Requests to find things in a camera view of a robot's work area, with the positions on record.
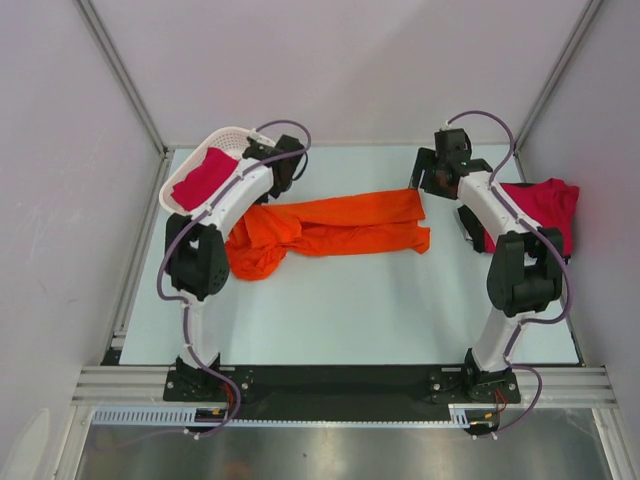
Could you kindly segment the orange t shirt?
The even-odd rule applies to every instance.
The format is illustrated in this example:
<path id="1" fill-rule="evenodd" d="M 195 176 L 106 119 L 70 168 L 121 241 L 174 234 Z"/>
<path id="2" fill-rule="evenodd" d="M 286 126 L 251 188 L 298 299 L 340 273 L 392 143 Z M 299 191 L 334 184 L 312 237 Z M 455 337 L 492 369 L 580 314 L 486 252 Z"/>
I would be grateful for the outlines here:
<path id="1" fill-rule="evenodd" d="M 421 198 L 399 189 L 282 205 L 254 205 L 225 244 L 232 274 L 244 281 L 268 278 L 287 254 L 309 257 L 426 253 L 431 230 Z"/>

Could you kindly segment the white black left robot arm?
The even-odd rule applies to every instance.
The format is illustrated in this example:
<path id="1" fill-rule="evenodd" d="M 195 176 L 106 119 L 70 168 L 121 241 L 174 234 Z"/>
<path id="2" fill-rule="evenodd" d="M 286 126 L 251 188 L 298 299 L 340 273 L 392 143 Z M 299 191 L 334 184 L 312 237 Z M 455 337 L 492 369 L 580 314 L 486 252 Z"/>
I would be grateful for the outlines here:
<path id="1" fill-rule="evenodd" d="M 214 397 L 230 379 L 220 371 L 220 349 L 207 331 L 205 305 L 230 275 L 225 242 L 247 210 L 287 191 L 304 170 L 309 139 L 260 128 L 223 127 L 210 134 L 163 184 L 168 212 L 164 256 L 156 275 L 160 299 L 181 309 L 183 345 L 176 370 L 197 398 Z"/>

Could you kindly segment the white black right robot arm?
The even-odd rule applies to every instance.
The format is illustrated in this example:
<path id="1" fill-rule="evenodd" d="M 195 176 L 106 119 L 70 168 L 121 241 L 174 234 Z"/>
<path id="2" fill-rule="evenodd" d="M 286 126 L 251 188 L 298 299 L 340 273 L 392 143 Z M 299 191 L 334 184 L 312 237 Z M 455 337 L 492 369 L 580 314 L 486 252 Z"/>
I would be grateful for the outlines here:
<path id="1" fill-rule="evenodd" d="M 563 293 L 567 276 L 564 239 L 526 214 L 496 181 L 483 159 L 472 156 L 462 129 L 441 129 L 432 149 L 420 148 L 410 185 L 459 201 L 491 237 L 495 251 L 486 289 L 492 308 L 480 339 L 465 356 L 456 397 L 489 403 L 518 391 L 511 357 L 530 325 L 542 325 L 544 312 Z"/>

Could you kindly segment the magenta folded t shirt stack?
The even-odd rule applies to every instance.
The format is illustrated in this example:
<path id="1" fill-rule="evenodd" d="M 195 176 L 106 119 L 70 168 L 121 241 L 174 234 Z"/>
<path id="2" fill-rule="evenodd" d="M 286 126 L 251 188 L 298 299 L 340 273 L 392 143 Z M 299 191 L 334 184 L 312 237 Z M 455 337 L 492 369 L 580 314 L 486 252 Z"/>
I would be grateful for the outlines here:
<path id="1" fill-rule="evenodd" d="M 563 236 L 563 257 L 568 261 L 574 249 L 573 222 L 580 188 L 561 179 L 542 183 L 502 183 L 506 194 L 529 217 L 544 228 L 557 228 Z"/>

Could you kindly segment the white perforated plastic basket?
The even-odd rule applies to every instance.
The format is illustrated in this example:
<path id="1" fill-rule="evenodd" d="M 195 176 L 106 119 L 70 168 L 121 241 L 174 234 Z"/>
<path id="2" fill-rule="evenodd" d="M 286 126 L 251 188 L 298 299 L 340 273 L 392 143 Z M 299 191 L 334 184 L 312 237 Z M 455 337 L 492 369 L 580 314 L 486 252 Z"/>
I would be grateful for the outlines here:
<path id="1" fill-rule="evenodd" d="M 224 127 L 214 131 L 209 135 L 177 168 L 177 170 L 169 176 L 160 189 L 159 203 L 161 207 L 169 214 L 189 215 L 192 211 L 206 204 L 209 199 L 218 192 L 225 183 L 231 179 L 234 173 L 238 173 L 241 165 L 241 159 L 244 150 L 249 146 L 247 138 L 250 131 L 240 127 Z M 171 197 L 173 187 L 176 183 L 182 181 L 186 175 L 199 166 L 204 160 L 206 151 L 210 147 L 216 147 L 223 150 L 225 153 L 239 161 L 239 166 L 236 168 L 231 177 L 218 189 L 205 203 L 192 211 L 183 210 L 176 201 Z"/>

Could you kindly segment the magenta t shirt in basket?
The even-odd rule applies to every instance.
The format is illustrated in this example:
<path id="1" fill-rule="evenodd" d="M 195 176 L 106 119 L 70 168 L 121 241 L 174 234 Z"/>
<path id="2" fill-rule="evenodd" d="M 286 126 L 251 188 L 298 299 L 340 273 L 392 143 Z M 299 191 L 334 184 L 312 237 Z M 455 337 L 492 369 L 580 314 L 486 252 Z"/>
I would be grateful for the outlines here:
<path id="1" fill-rule="evenodd" d="M 185 211 L 205 203 L 231 177 L 239 161 L 223 150 L 210 147 L 202 163 L 175 184 L 171 197 Z"/>

